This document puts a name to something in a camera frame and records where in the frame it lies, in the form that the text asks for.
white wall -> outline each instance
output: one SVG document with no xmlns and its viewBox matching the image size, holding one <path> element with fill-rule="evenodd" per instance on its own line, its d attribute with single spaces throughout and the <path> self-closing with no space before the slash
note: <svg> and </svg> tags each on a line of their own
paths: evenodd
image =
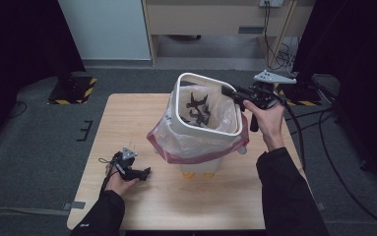
<svg viewBox="0 0 377 236">
<path fill-rule="evenodd" d="M 84 60 L 151 60 L 141 0 L 58 0 Z"/>
</svg>

black cable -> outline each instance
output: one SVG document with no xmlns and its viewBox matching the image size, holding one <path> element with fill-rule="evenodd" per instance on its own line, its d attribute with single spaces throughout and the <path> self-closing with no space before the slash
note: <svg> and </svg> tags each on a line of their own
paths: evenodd
<svg viewBox="0 0 377 236">
<path fill-rule="evenodd" d="M 9 117 L 8 117 L 9 119 L 16 118 L 16 117 L 19 117 L 19 116 L 23 115 L 23 113 L 25 113 L 26 110 L 28 109 L 28 105 L 25 104 L 24 102 L 22 102 L 22 101 L 17 101 L 16 103 L 17 103 L 17 105 L 19 105 L 19 106 L 20 106 L 20 105 L 24 105 L 25 108 L 24 108 L 19 114 L 9 116 Z"/>
<path fill-rule="evenodd" d="M 296 118 L 301 118 L 301 117 L 304 117 L 304 116 L 308 116 L 308 115 L 314 115 L 314 114 L 318 114 L 318 113 L 321 113 L 321 112 L 325 112 L 325 111 L 330 111 L 330 110 L 333 110 L 332 107 L 329 107 L 327 109 L 323 109 L 323 110 L 319 110 L 319 111 L 313 111 L 313 112 L 309 112 L 309 113 L 305 113 L 305 114 L 301 114 L 301 115 L 298 115 L 298 116 L 295 116 Z"/>
<path fill-rule="evenodd" d="M 109 163 L 109 161 L 104 158 L 99 158 L 98 161 L 104 164 Z"/>
<path fill-rule="evenodd" d="M 118 170 L 115 171 L 115 172 L 113 172 L 113 173 L 111 173 L 111 172 L 112 172 L 112 168 L 113 168 L 113 163 L 110 162 L 110 168 L 109 168 L 109 170 L 108 170 L 107 175 L 106 175 L 105 178 L 104 178 L 104 181 L 102 181 L 101 189 L 99 190 L 99 195 L 100 195 L 100 196 L 101 196 L 101 194 L 104 192 L 105 187 L 107 186 L 108 181 L 109 181 L 109 179 L 111 178 L 111 176 L 113 176 L 115 173 L 118 173 Z"/>
<path fill-rule="evenodd" d="M 39 214 L 39 215 L 69 215 L 68 210 L 24 207 L 0 207 L 0 214 Z"/>
<path fill-rule="evenodd" d="M 278 58 L 280 58 L 281 60 L 283 60 L 283 65 L 285 64 L 285 62 L 289 62 L 289 46 L 286 45 L 285 43 L 282 43 L 282 46 L 286 47 L 286 51 L 283 52 L 283 51 L 279 51 L 278 52 Z"/>
<path fill-rule="evenodd" d="M 321 122 L 324 123 L 324 122 L 326 122 L 328 119 L 332 118 L 333 116 L 335 116 L 335 114 L 331 114 L 330 116 L 324 118 Z M 310 124 L 310 125 L 304 126 L 303 128 L 301 128 L 301 131 L 304 131 L 305 129 L 308 129 L 308 128 L 310 128 L 310 127 L 313 127 L 313 126 L 315 126 L 315 125 L 318 125 L 319 123 L 320 123 L 320 122 L 314 122 L 314 123 L 312 123 L 312 124 Z M 294 131 L 294 132 L 290 132 L 291 135 L 295 135 L 296 133 L 297 133 L 296 131 Z"/>
<path fill-rule="evenodd" d="M 319 121 L 322 120 L 322 117 L 323 117 L 323 114 L 324 112 L 322 112 L 320 114 L 320 118 L 319 118 Z M 320 131 L 320 136 L 321 136 L 321 141 L 322 141 L 322 144 L 323 144 L 323 148 L 324 148 L 324 152 L 327 156 L 327 159 L 329 160 L 330 162 L 330 165 L 332 166 L 332 169 L 335 171 L 336 175 L 338 176 L 338 179 L 339 181 L 342 183 L 343 187 L 345 188 L 345 190 L 347 191 L 347 193 L 350 195 L 350 197 L 367 213 L 369 214 L 372 218 L 374 218 L 376 221 L 377 221 L 377 216 L 372 213 L 368 208 L 366 208 L 366 206 L 364 206 L 357 198 L 356 196 L 350 191 L 350 189 L 347 187 L 344 179 L 342 178 L 341 174 L 339 173 L 338 169 L 336 169 L 336 166 L 335 164 L 333 163 L 333 160 L 331 159 L 330 155 L 329 155 L 329 152 L 327 150 L 327 147 L 326 147 L 326 143 L 325 143 L 325 140 L 324 140 L 324 135 L 323 135 L 323 129 L 322 129 L 322 123 L 320 122 L 319 123 L 319 131 Z"/>
<path fill-rule="evenodd" d="M 321 90 L 318 89 L 318 91 L 327 100 L 327 102 L 329 102 L 330 104 L 333 104 L 336 101 L 334 98 L 332 98 L 332 97 L 328 96 L 327 94 L 323 93 Z"/>
<path fill-rule="evenodd" d="M 288 111 L 289 113 L 289 116 L 291 117 L 295 127 L 296 127 L 296 131 L 298 133 L 298 142 L 299 142 L 299 151 L 300 151 L 300 154 L 301 154 L 301 165 L 302 165 L 302 169 L 304 170 L 305 172 L 305 168 L 306 168 L 306 163 L 305 163 L 305 154 L 304 154 L 304 141 L 302 139 L 302 132 L 301 132 L 301 127 L 298 123 L 298 120 L 296 119 L 295 115 L 293 114 L 290 106 L 288 105 L 287 102 L 285 102 L 283 104 L 283 106 L 286 108 L 286 110 Z"/>
<path fill-rule="evenodd" d="M 322 92 L 324 95 L 326 95 L 328 97 L 327 99 L 329 100 L 329 102 L 330 102 L 330 100 L 336 100 L 337 99 L 337 96 L 334 95 L 334 91 L 332 89 L 328 89 L 328 88 L 322 86 L 317 80 L 314 80 L 314 78 L 313 78 L 312 82 L 313 82 L 313 86 L 316 89 L 318 89 L 320 92 Z"/>
<path fill-rule="evenodd" d="M 278 61 L 278 57 L 275 55 L 275 52 L 272 50 L 271 46 L 269 45 L 268 36 L 267 36 L 267 29 L 268 29 L 268 25 L 269 25 L 269 18 L 270 18 L 270 16 L 271 16 L 271 5 L 270 5 L 269 1 L 265 1 L 265 30 L 264 30 L 264 38 L 265 38 L 265 43 L 267 44 L 268 59 L 269 59 L 269 52 L 271 51 L 272 55 L 274 56 L 275 60 L 277 61 L 278 65 L 279 65 L 277 68 L 273 68 L 269 64 L 269 60 L 267 60 L 267 66 L 271 70 L 277 70 L 277 69 L 279 69 L 279 68 L 281 68 L 283 66 L 284 62 L 281 64 Z"/>
</svg>

cable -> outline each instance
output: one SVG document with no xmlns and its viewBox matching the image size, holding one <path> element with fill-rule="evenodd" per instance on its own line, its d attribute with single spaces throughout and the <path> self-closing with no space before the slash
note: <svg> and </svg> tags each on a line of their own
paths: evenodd
<svg viewBox="0 0 377 236">
<path fill-rule="evenodd" d="M 17 114 L 17 115 L 12 115 L 12 116 L 9 116 L 8 118 L 9 119 L 12 119 L 12 118 L 16 118 L 16 117 L 19 117 L 19 116 L 21 116 L 21 115 L 23 115 L 23 113 L 25 113 L 26 112 L 26 110 L 28 109 L 28 105 L 27 104 L 25 104 L 24 102 L 22 102 L 22 101 L 17 101 L 17 105 L 24 105 L 25 106 L 25 108 L 19 113 L 19 114 Z"/>
<path fill-rule="evenodd" d="M 295 115 L 293 114 L 290 106 L 288 105 L 288 103 L 285 102 L 283 106 L 288 111 L 289 116 L 291 117 L 291 119 L 292 119 L 292 121 L 293 121 L 293 123 L 296 127 L 296 131 L 298 133 L 299 151 L 300 151 L 300 154 L 301 154 L 301 165 L 302 165 L 302 169 L 305 172 L 306 163 L 305 163 L 305 154 L 304 154 L 304 141 L 302 139 L 301 127 L 300 127 L 298 120 L 296 119 Z"/>
<path fill-rule="evenodd" d="M 265 43 L 267 45 L 267 55 L 268 55 L 268 58 L 269 58 L 269 52 L 271 51 L 272 55 L 274 56 L 275 60 L 277 61 L 278 65 L 279 65 L 277 68 L 273 68 L 269 64 L 269 60 L 267 60 L 267 66 L 271 70 L 277 70 L 277 69 L 279 69 L 279 68 L 281 68 L 283 66 L 283 63 L 281 64 L 278 61 L 278 57 L 275 55 L 275 52 L 272 50 L 271 46 L 269 45 L 269 41 L 268 41 L 267 29 L 268 29 L 268 25 L 269 25 L 269 18 L 270 18 L 270 15 L 271 15 L 271 5 L 270 4 L 271 3 L 269 1 L 265 1 L 265 30 L 264 30 L 264 38 L 265 38 Z"/>
<path fill-rule="evenodd" d="M 330 116 L 324 118 L 321 122 L 324 123 L 325 121 L 327 121 L 328 119 L 332 118 L 333 116 L 335 116 L 335 114 L 330 114 Z M 303 128 L 301 128 L 301 131 L 307 129 L 307 128 L 310 128 L 310 127 L 313 127 L 315 125 L 318 125 L 320 122 L 314 122 L 310 125 L 307 125 L 307 126 L 304 126 Z M 295 135 L 297 132 L 294 131 L 294 132 L 290 132 L 291 135 Z"/>
<path fill-rule="evenodd" d="M 313 82 L 313 86 L 319 92 L 321 92 L 322 95 L 326 98 L 326 100 L 328 100 L 330 103 L 332 103 L 331 100 L 335 101 L 337 99 L 337 96 L 334 94 L 335 92 L 332 89 L 328 89 L 328 88 L 324 87 L 317 80 L 315 80 L 314 77 L 313 77 L 312 82 Z"/>
<path fill-rule="evenodd" d="M 115 172 L 111 173 L 112 169 L 114 167 L 115 159 L 116 159 L 115 156 L 113 156 L 113 158 L 112 158 L 111 161 L 107 161 L 104 158 L 99 158 L 98 159 L 98 161 L 101 162 L 101 163 L 108 163 L 109 164 L 108 173 L 106 174 L 104 180 L 102 181 L 101 189 L 99 190 L 99 195 L 100 196 L 104 192 L 105 187 L 107 186 L 107 183 L 108 183 L 109 179 L 111 178 L 111 176 L 113 176 L 115 173 L 118 173 L 118 170 L 116 170 Z"/>
<path fill-rule="evenodd" d="M 324 99 L 327 100 L 327 102 L 329 102 L 330 104 L 333 104 L 333 102 L 335 101 L 334 98 L 330 97 L 330 96 L 327 96 L 326 94 L 324 94 L 323 91 L 319 90 L 318 91 L 320 92 L 320 94 L 324 97 Z"/>
<path fill-rule="evenodd" d="M 321 112 L 329 111 L 329 110 L 332 110 L 332 109 L 333 109 L 332 107 L 329 107 L 327 109 L 323 109 L 323 110 L 319 110 L 319 111 L 313 111 L 313 112 L 305 113 L 305 114 L 298 115 L 298 116 L 295 116 L 295 117 L 301 118 L 301 117 L 304 117 L 304 116 L 314 115 L 314 114 L 318 114 L 318 113 L 321 113 Z"/>
<path fill-rule="evenodd" d="M 320 118 L 319 118 L 319 121 L 322 120 L 322 117 L 323 117 L 323 114 L 324 112 L 322 112 L 320 114 Z M 321 137 L 321 141 L 322 141 L 322 144 L 323 144 L 323 148 L 324 148 L 324 152 L 327 156 L 327 159 L 329 160 L 330 162 L 330 165 L 332 166 L 332 169 L 335 171 L 336 175 L 338 176 L 339 178 L 339 181 L 342 183 L 342 185 L 344 186 L 345 190 L 347 191 L 347 193 L 350 195 L 350 197 L 367 213 L 369 214 L 372 218 L 374 218 L 376 221 L 377 221 L 377 216 L 372 213 L 368 208 L 366 208 L 366 206 L 364 206 L 357 198 L 356 196 L 350 191 L 350 189 L 347 187 L 344 179 L 342 178 L 341 174 L 339 173 L 339 171 L 336 169 L 336 166 L 335 164 L 333 163 L 333 160 L 331 159 L 330 155 L 329 155 L 329 152 L 327 150 L 327 147 L 326 147 L 326 143 L 325 143 L 325 140 L 324 140 L 324 135 L 323 135 L 323 129 L 322 129 L 322 123 L 319 122 L 319 131 L 320 131 L 320 137 Z"/>
<path fill-rule="evenodd" d="M 22 208 L 22 207 L 0 207 L 0 213 L 22 213 L 22 214 L 42 214 L 42 215 L 68 215 L 67 210 Z"/>
<path fill-rule="evenodd" d="M 292 58 L 291 58 L 291 61 L 288 63 L 288 67 L 286 67 L 286 70 L 289 72 L 290 75 L 294 76 L 295 78 L 298 76 L 298 72 L 292 72 L 293 70 L 293 63 L 295 63 L 295 57 L 296 57 L 296 53 L 298 52 L 298 49 L 299 49 L 299 43 L 301 41 L 301 38 L 300 37 L 297 37 L 296 38 L 296 50 L 295 50 L 295 53 L 294 53 L 294 60 L 292 61 Z"/>
</svg>

human hand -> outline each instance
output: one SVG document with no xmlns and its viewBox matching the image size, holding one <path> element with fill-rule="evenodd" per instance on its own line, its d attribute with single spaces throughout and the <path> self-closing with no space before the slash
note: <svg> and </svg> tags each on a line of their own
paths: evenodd
<svg viewBox="0 0 377 236">
<path fill-rule="evenodd" d="M 110 164 L 105 166 L 105 175 L 109 173 Z M 134 185 L 136 185 L 140 180 L 138 178 L 133 179 L 131 181 L 124 181 L 121 178 L 120 173 L 118 173 L 118 169 L 113 166 L 111 170 L 111 177 L 109 178 L 104 191 L 112 190 L 119 196 L 123 196 L 129 189 L 131 189 Z"/>
<path fill-rule="evenodd" d="M 283 106 L 277 102 L 277 104 L 270 109 L 262 110 L 246 99 L 243 100 L 243 105 L 256 116 L 268 151 L 283 148 L 283 134 L 281 132 L 284 112 Z"/>
</svg>

black jacket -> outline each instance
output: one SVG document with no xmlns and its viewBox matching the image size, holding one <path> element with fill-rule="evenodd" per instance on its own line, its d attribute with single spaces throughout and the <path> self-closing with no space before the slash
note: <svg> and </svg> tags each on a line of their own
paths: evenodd
<svg viewBox="0 0 377 236">
<path fill-rule="evenodd" d="M 262 205 L 268 236 L 329 235 L 307 182 L 285 147 L 263 153 L 256 167 L 263 185 Z M 106 191 L 71 235 L 118 235 L 123 216 L 123 199 Z"/>
</svg>

